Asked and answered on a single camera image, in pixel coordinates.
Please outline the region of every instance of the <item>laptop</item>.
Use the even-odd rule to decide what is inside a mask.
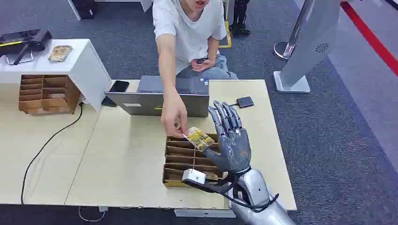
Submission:
[[[207,117],[209,106],[208,79],[176,78],[189,117]],[[130,115],[160,116],[163,106],[163,86],[160,76],[142,76],[137,92],[105,92],[112,101]]]

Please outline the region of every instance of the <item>power cord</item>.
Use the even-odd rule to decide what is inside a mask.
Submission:
[[[67,125],[66,127],[62,128],[61,130],[57,131],[57,133],[53,134],[53,136],[50,137],[50,139],[48,139],[48,141],[43,145],[43,147],[41,147],[40,151],[38,151],[38,153],[36,154],[36,156],[31,160],[31,162],[29,163],[28,167],[26,168],[25,171],[25,175],[23,176],[23,182],[22,182],[22,190],[21,190],[21,204],[24,205],[23,203],[23,191],[25,189],[25,181],[26,181],[26,175],[28,174],[29,168],[32,165],[33,161],[35,161],[35,159],[39,156],[39,154],[41,153],[41,151],[45,148],[45,146],[51,141],[51,139],[53,139],[57,134],[59,134],[61,131],[65,130],[66,128],[72,126],[73,124],[75,124],[77,121],[79,121],[79,119],[82,117],[83,114],[83,102],[79,103],[80,106],[80,115],[79,117],[71,124]]]
[[[275,197],[271,201],[269,201],[268,203],[266,203],[264,205],[249,205],[249,204],[241,203],[241,202],[235,200],[234,198],[229,197],[225,193],[220,193],[220,194],[222,196],[224,196],[226,199],[230,200],[231,202],[236,203],[236,204],[238,204],[240,206],[243,206],[243,207],[250,208],[254,212],[262,212],[262,211],[264,211],[268,206],[270,206],[272,203],[274,203],[277,200],[277,198],[279,197],[279,194],[276,194]]]
[[[86,218],[84,218],[84,217],[82,216],[82,214],[80,213],[80,208],[81,208],[81,206],[79,206],[79,209],[77,209],[77,212],[79,213],[79,217],[80,217],[82,220],[84,220],[84,221],[87,221],[87,222],[98,222],[98,221],[102,220],[102,219],[105,217],[106,211],[103,211],[103,212],[102,212],[102,216],[101,216],[101,218],[99,218],[99,219],[93,219],[93,220],[91,220],[91,219],[86,219]]]

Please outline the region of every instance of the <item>cardboard organizer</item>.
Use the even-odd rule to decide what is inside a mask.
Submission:
[[[217,135],[208,134],[216,142],[212,150],[219,152]],[[187,139],[167,137],[165,148],[165,164],[163,168],[163,184],[167,187],[189,187],[181,182],[186,169],[195,169],[206,174],[206,180],[217,182],[222,173],[202,152],[195,149]]]
[[[67,75],[22,75],[18,105],[26,114],[74,114],[79,97]]]

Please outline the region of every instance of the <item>silver robotic arm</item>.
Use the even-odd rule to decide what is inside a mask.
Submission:
[[[184,172],[183,182],[228,199],[228,207],[249,225],[295,225],[286,210],[278,203],[279,194],[270,196],[264,178],[250,167],[249,137],[237,111],[225,102],[214,101],[209,106],[218,135],[220,154],[206,149],[204,154],[228,176],[217,184],[206,182],[206,175],[194,169]]]
[[[260,171],[251,169],[239,178],[238,184],[243,187],[247,194],[246,201],[250,202],[250,205],[264,205],[272,201],[275,197],[272,197],[268,193],[267,186],[264,178]],[[228,192],[229,197],[233,197],[234,189]],[[238,194],[238,198],[234,198],[235,201],[246,203],[244,200],[244,194]],[[248,207],[239,205],[231,200],[228,200],[228,207],[234,211],[235,215],[243,220],[247,225],[295,225],[292,219],[288,216],[286,210],[279,204],[278,201],[274,201],[264,210],[253,210]]]

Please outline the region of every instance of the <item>man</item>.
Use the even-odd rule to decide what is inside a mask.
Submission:
[[[229,27],[230,31],[232,31],[234,36],[250,35],[250,30],[246,29],[246,24],[245,24],[247,4],[249,2],[250,0],[235,0],[234,20]]]
[[[226,36],[222,0],[154,0],[153,24],[163,83],[161,121],[166,134],[187,134],[187,111],[176,91],[176,76],[237,79],[219,54]]]

